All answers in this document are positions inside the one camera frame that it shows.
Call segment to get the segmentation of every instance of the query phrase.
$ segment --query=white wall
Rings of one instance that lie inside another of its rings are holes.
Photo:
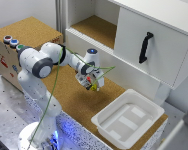
[[[0,28],[30,16],[56,29],[55,0],[0,0]]]
[[[183,112],[188,110],[188,77],[177,89],[171,90],[167,102]]]

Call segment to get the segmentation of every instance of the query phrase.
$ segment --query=cabinet door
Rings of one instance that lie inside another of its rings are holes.
[[[147,60],[140,64],[139,56],[147,32],[154,36],[148,40]],[[120,9],[115,55],[173,86],[187,51],[187,35],[127,9]]]

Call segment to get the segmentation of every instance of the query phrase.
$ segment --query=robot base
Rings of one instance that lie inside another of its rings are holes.
[[[37,125],[38,125],[38,122],[29,124],[20,132],[19,137],[18,137],[18,150],[43,150],[42,147],[34,148],[33,146],[30,146],[30,148],[28,149],[29,141],[27,139],[31,135],[31,133],[34,131],[34,129],[37,127]],[[61,137],[60,133],[59,133],[59,139],[57,139],[57,141],[59,142],[58,147],[60,150],[64,143],[64,138]]]

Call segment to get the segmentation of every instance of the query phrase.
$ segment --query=yellow object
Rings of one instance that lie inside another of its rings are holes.
[[[91,87],[91,90],[92,90],[92,91],[97,91],[97,84],[94,84],[94,85]]]

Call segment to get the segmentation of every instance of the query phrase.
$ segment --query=blue lid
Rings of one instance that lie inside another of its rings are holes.
[[[11,40],[11,43],[18,43],[18,40]]]

